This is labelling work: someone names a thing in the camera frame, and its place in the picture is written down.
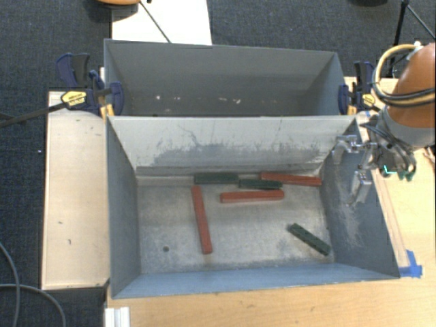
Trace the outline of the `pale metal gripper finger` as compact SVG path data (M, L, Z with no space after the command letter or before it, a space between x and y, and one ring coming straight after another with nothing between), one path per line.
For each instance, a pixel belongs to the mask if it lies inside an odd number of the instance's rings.
M336 144L331 152L334 164L340 164L344 153L357 154L365 150L366 144L357 135L342 135L336 137Z
M356 170L350 184L350 193L347 200L348 205L365 203L372 186L372 180L365 171Z

